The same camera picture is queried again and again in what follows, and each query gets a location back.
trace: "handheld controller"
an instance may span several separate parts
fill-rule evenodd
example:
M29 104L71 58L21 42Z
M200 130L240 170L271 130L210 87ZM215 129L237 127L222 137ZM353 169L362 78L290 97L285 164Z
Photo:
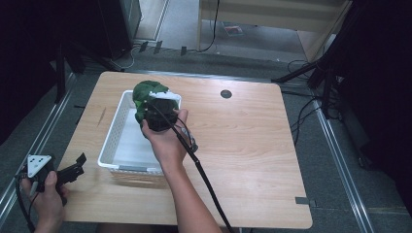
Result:
M57 183L55 185L57 193L61 197L63 206L66 205L67 200L63 197L60 188L65 183L74 182L77 177L84 173L83 164L86 162L84 153L76 159L76 163L57 172ZM53 155L29 155L27 158L27 177L32 183L30 195L34 192L45 191L45 180L50 171L54 171L54 156Z
M159 132L170 128L169 123L159 113L161 112L167 120L175 124L178 115L173 111L179 109L181 96L170 91L150 93L152 100L146 102L145 119L148 122L149 128L153 131Z

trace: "human hand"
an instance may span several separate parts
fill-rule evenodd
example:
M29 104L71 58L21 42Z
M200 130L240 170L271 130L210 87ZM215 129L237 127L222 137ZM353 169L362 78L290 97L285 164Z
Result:
M178 118L186 123L189 114L188 110L181 109L176 111L176 113L178 114ZM187 138L187 136L182 133L181 128L184 127L182 123L177 121L176 125L175 128L178 132L181 133L184 138ZM169 169L179 169L183 166L183 159L187 152L173 129L155 132L149 128L147 121L144 119L142 132L151 142L154 155L160 163L163 172L169 172Z
M57 183L57 174L55 171L49 172L45 180L45 191L38 194L34 200L33 207L36 210L39 221L35 232L58 232L64 219L64 209L60 195L55 190ZM23 179L21 186L27 197L30 196L31 182L29 179ZM67 198L68 189L64 186L60 188L63 197Z

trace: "white device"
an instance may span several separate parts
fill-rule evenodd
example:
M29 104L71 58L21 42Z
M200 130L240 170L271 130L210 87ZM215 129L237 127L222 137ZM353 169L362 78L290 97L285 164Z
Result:
M33 178L37 173L52 160L50 155L32 155L27 157L27 176Z
M149 96L156 98L156 99L174 100L178 104L179 108L182 102L182 96L175 94L170 90L167 90L166 92L158 92L158 93L149 92Z

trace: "forearm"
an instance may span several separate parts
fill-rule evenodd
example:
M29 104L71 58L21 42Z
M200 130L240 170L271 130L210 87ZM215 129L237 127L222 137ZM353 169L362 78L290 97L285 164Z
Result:
M57 233L62 223L61 219L44 221L39 219L35 233Z
M179 232L221 232L191 184L183 165L178 169L163 169L163 172L165 172L175 201Z

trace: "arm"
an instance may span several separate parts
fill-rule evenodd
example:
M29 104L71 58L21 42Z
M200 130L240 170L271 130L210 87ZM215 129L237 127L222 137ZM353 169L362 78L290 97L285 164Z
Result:
M186 122L188 111L180 110L178 112L178 118ZM185 167L183 166L183 159L187 152L173 130L153 132L149 129L147 122L143 120L142 131L151 141L154 155L159 161L172 191L179 232L221 232L215 219L190 182Z
M55 190L57 183L57 174L54 171L49 172L45 180L45 192L39 193L34 200L33 207L36 210L39 221L36 226L36 233L58 232L64 218L63 204L61 198ZM23 179L21 186L27 196L31 189L29 179ZM68 190L63 186L61 189L63 196L67 196Z

